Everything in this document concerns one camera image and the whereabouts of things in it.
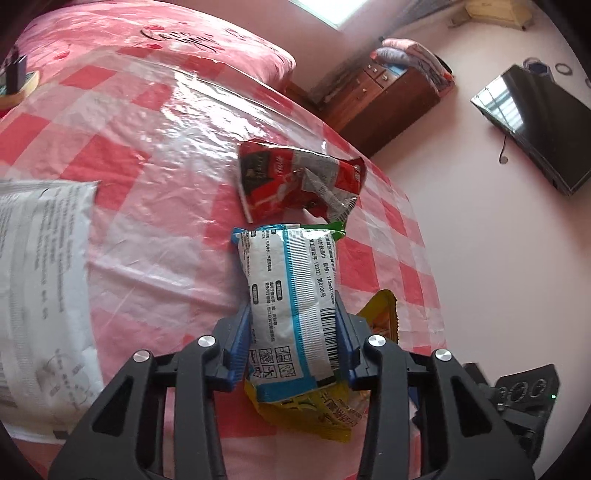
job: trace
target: wooden dresser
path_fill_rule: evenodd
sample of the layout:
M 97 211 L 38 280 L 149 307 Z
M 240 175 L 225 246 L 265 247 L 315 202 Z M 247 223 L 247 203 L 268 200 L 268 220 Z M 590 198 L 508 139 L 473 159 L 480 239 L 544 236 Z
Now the wooden dresser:
M 416 69 L 397 74 L 370 61 L 322 109 L 320 117 L 370 157 L 439 100 Z

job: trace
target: folded blanket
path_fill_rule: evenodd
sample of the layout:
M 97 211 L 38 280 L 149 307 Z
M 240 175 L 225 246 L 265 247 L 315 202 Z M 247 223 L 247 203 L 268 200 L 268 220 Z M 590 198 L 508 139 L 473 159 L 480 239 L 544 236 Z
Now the folded blanket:
M 376 49 L 371 57 L 384 66 L 404 65 L 421 72 L 440 97 L 454 85 L 453 75 L 439 59 L 414 40 L 386 38 L 383 47 Z
M 425 76 L 433 86 L 433 89 L 439 94 L 453 85 L 453 78 L 452 80 L 449 80 L 443 75 L 440 75 L 431 67 L 430 63 L 401 50 L 397 50 L 396 48 L 381 47 L 376 49 L 371 56 L 375 61 L 382 65 L 405 65 L 417 69 Z
M 422 61 L 427 62 L 433 70 L 439 75 L 449 77 L 449 80 L 453 80 L 453 76 L 441 65 L 441 62 L 437 57 L 431 53 L 428 49 L 423 47 L 420 43 L 407 38 L 386 38 L 382 42 L 384 47 L 392 47 L 397 50 L 401 50 L 408 55 L 416 57 Z

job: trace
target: metal screw head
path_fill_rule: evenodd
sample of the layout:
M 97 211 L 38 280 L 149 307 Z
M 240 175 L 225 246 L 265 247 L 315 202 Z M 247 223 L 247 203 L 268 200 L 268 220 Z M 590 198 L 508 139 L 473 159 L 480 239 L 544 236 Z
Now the metal screw head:
M 368 338 L 368 343 L 372 346 L 384 346 L 386 344 L 386 339 L 381 335 L 372 335 Z
M 441 360 L 442 362 L 449 362 L 452 359 L 452 353 L 449 350 L 440 348 L 439 350 L 435 351 L 435 357 L 437 357 L 437 359 Z
M 134 353 L 134 362 L 145 362 L 148 358 L 150 358 L 150 352 L 147 350 L 138 350 Z
M 203 335 L 202 337 L 199 337 L 197 343 L 200 346 L 212 346 L 214 343 L 216 343 L 216 338 L 211 335 Z

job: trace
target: blue and white package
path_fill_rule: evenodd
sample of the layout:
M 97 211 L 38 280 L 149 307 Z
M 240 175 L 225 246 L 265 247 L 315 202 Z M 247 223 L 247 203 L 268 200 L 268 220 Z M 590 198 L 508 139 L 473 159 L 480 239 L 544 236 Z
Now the blue and white package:
M 248 379 L 260 402 L 334 382 L 335 241 L 330 229 L 235 229 L 252 306 Z

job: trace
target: white plastic bag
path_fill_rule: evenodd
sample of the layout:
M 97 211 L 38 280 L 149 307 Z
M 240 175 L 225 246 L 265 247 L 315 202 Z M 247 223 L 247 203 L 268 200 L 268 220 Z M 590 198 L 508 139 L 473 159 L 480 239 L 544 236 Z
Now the white plastic bag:
M 336 382 L 333 231 L 268 225 L 234 230 L 251 293 L 248 379 L 274 402 Z
M 96 182 L 0 181 L 0 419 L 60 443 L 103 388 L 86 246 Z

